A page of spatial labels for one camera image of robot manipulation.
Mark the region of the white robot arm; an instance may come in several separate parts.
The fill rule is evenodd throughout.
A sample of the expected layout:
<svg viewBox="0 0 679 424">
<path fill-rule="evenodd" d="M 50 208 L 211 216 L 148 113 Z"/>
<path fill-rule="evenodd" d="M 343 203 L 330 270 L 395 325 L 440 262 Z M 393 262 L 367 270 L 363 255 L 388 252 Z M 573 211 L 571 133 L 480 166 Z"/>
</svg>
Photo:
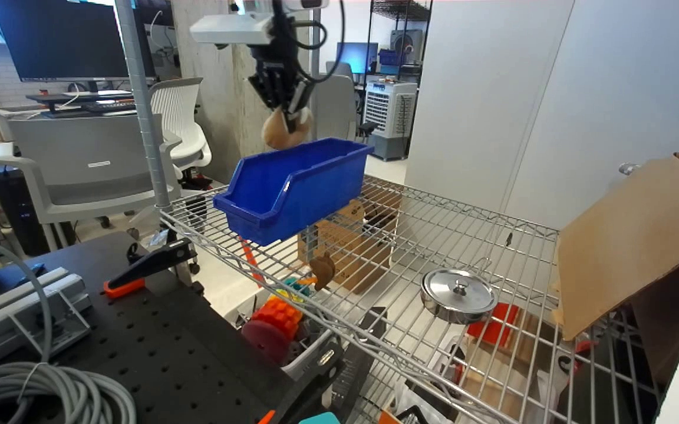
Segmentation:
<svg viewBox="0 0 679 424">
<path fill-rule="evenodd" d="M 249 75 L 260 98 L 281 111 L 288 130 L 297 126 L 309 103 L 314 78 L 299 65 L 309 42 L 297 37 L 299 12 L 326 9 L 330 0 L 243 0 L 224 14 L 204 14 L 190 24 L 190 37 L 215 47 L 245 44 L 254 58 Z"/>
</svg>

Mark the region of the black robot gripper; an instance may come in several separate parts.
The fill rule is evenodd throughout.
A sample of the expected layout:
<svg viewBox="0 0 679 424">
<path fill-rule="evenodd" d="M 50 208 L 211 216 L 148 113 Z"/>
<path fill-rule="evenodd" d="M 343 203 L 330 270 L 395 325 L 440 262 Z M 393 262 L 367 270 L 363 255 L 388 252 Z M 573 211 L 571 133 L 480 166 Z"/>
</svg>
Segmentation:
<svg viewBox="0 0 679 424">
<path fill-rule="evenodd" d="M 297 87 L 297 44 L 295 24 L 288 14 L 276 12 L 271 18 L 271 42 L 251 47 L 254 72 L 249 84 L 267 106 L 273 107 L 273 126 L 288 132 L 286 107 Z M 304 107 L 309 106 L 314 83 L 302 80 L 299 96 L 295 106 L 295 122 L 302 122 Z"/>
</svg>

